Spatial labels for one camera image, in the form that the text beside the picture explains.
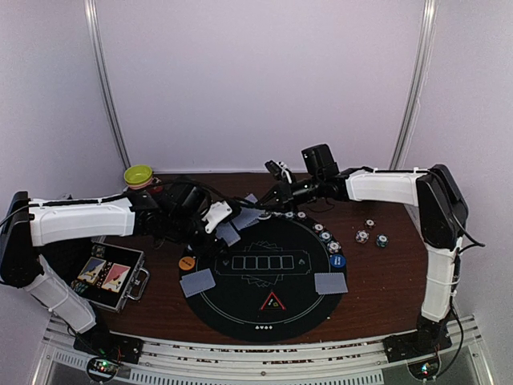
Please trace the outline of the clear round dealer button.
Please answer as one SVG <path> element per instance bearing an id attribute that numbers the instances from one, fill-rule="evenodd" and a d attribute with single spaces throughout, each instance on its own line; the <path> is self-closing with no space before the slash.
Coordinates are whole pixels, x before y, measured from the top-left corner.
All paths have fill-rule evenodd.
<path id="1" fill-rule="evenodd" d="M 257 219 L 258 219 L 259 221 L 265 221 L 265 220 L 270 219 L 272 216 L 273 216 L 273 213 L 272 213 L 272 212 L 264 211 L 263 213 L 261 213 L 261 214 L 258 216 L 258 218 L 257 218 Z"/>

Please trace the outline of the blue card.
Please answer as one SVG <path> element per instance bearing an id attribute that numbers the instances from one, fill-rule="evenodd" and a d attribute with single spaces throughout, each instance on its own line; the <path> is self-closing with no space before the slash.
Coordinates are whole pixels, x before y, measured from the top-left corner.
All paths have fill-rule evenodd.
<path id="1" fill-rule="evenodd" d="M 314 285 L 320 295 L 345 294 L 349 291 L 343 273 L 315 273 Z"/>
<path id="2" fill-rule="evenodd" d="M 243 208 L 240 214 L 232 220 L 237 230 L 242 230 L 258 222 L 261 212 L 257 209 Z"/>
<path id="3" fill-rule="evenodd" d="M 247 206 L 254 206 L 258 203 L 258 198 L 254 194 L 249 194 L 244 198 L 244 204 Z"/>
<path id="4" fill-rule="evenodd" d="M 180 279 L 180 286 L 186 298 L 210 290 L 216 286 L 215 279 L 210 269 L 198 270 L 186 274 Z"/>

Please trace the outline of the orange round blind button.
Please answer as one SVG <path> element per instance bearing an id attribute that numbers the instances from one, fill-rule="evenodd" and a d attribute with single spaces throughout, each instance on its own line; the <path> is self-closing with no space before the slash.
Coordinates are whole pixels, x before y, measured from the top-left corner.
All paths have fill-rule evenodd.
<path id="1" fill-rule="evenodd" d="M 196 259 L 191 256 L 182 257 L 178 264 L 180 270 L 190 271 L 196 266 Z"/>

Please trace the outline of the blue playing card deck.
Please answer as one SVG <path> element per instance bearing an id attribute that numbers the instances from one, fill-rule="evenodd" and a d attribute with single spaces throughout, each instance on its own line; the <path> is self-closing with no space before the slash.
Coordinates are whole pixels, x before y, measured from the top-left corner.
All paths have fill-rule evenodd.
<path id="1" fill-rule="evenodd" d="M 216 237 L 223 240 L 228 247 L 235 245 L 240 241 L 240 234 L 231 222 L 221 223 L 216 227 Z"/>

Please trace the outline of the blue round blind button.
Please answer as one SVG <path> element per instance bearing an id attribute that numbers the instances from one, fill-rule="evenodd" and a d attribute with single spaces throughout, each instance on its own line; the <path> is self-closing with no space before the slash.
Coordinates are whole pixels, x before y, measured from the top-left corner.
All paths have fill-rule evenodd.
<path id="1" fill-rule="evenodd" d="M 335 253 L 329 257 L 329 263 L 333 268 L 341 269 L 346 266 L 346 259 L 342 254 Z"/>

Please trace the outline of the blue white poker chip stack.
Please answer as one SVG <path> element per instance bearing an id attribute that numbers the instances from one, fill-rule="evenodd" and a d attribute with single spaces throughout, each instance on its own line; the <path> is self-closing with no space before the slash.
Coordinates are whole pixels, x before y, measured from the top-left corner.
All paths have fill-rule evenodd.
<path id="1" fill-rule="evenodd" d="M 355 235 L 357 243 L 365 244 L 370 239 L 370 233 L 365 230 L 358 230 Z"/>

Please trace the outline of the red black triangle marker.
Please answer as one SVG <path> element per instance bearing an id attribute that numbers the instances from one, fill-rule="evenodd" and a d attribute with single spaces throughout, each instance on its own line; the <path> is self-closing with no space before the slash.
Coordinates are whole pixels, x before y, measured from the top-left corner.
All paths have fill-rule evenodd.
<path id="1" fill-rule="evenodd" d="M 260 311 L 264 310 L 285 311 L 286 307 L 277 295 L 271 291 L 260 307 Z"/>

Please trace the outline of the green poker chip stack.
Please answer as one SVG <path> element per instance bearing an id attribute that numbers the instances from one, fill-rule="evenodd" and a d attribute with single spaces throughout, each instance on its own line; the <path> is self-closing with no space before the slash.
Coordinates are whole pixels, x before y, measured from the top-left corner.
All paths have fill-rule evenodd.
<path id="1" fill-rule="evenodd" d="M 385 234 L 378 234 L 376 237 L 376 245 L 380 248 L 385 248 L 389 244 L 389 238 Z"/>

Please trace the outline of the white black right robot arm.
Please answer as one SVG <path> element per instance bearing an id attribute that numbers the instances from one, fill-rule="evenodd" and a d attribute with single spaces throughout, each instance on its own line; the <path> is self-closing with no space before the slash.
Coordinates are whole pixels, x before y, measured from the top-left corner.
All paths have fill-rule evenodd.
<path id="1" fill-rule="evenodd" d="M 285 182 L 282 200 L 296 207 L 317 198 L 335 201 L 380 201 L 418 209 L 420 233 L 427 250 L 426 291 L 410 345 L 422 355 L 442 340 L 453 314 L 452 298 L 458 285 L 459 264 L 466 251 L 463 241 L 481 246 L 466 228 L 468 205 L 450 169 L 385 170 L 361 166 L 340 170 L 327 144 L 301 152 L 309 178 L 297 180 L 284 163 L 277 177 Z"/>

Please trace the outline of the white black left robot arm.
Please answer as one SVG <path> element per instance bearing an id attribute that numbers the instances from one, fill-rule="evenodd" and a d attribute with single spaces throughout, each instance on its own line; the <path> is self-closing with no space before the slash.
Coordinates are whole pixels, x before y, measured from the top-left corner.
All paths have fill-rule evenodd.
<path id="1" fill-rule="evenodd" d="M 115 349 L 114 336 L 67 280 L 92 238 L 151 236 L 190 245 L 197 257 L 218 257 L 228 250 L 217 234 L 219 225 L 243 209 L 283 208 L 277 198 L 228 197 L 187 177 L 90 199 L 45 201 L 20 191 L 1 223 L 1 283 L 29 292 L 98 356 L 107 356 Z"/>

